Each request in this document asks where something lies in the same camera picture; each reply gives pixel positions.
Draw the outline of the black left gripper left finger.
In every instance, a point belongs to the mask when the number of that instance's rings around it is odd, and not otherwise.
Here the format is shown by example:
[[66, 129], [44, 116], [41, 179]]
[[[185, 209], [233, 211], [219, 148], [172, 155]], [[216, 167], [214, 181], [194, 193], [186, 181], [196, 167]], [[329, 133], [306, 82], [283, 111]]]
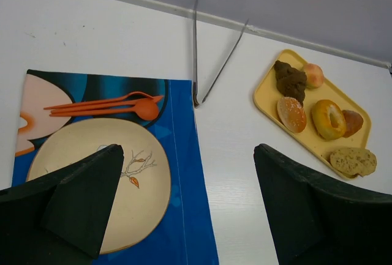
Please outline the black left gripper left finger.
[[91, 264], [123, 168], [120, 145], [1, 190], [1, 264]]

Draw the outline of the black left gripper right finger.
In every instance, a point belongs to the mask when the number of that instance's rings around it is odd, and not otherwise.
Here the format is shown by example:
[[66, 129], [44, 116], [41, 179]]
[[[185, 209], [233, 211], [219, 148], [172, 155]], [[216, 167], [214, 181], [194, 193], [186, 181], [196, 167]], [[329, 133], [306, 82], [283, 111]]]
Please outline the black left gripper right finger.
[[267, 144], [254, 162], [280, 264], [390, 264], [391, 196], [304, 166]]

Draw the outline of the sugared round bun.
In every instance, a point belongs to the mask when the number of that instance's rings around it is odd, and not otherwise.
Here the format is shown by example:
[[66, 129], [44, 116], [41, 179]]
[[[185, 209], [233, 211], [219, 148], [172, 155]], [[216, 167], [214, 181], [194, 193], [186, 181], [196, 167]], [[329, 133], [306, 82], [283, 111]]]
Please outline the sugared round bun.
[[301, 133], [306, 128], [306, 113], [297, 99], [282, 97], [276, 107], [279, 119], [289, 131]]

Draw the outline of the metal tongs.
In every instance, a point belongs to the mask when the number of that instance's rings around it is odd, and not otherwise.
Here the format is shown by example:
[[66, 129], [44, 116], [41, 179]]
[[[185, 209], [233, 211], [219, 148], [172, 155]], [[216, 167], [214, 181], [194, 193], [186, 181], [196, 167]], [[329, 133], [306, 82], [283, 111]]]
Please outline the metal tongs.
[[249, 20], [243, 24], [243, 27], [240, 30], [239, 37], [235, 42], [233, 48], [231, 49], [230, 53], [228, 54], [226, 60], [224, 61], [223, 65], [221, 66], [220, 70], [218, 71], [215, 79], [209, 86], [206, 94], [202, 98], [201, 101], [198, 100], [198, 40], [197, 40], [197, 10], [198, 10], [198, 2], [199, 0], [195, 0], [193, 11], [192, 11], [192, 102], [195, 108], [198, 108], [203, 103], [206, 102], [209, 94], [211, 93], [212, 89], [214, 88], [216, 82], [218, 81], [222, 71], [225, 69], [226, 65], [228, 64], [229, 60], [232, 58], [237, 46], [239, 45], [245, 29], [247, 28]]

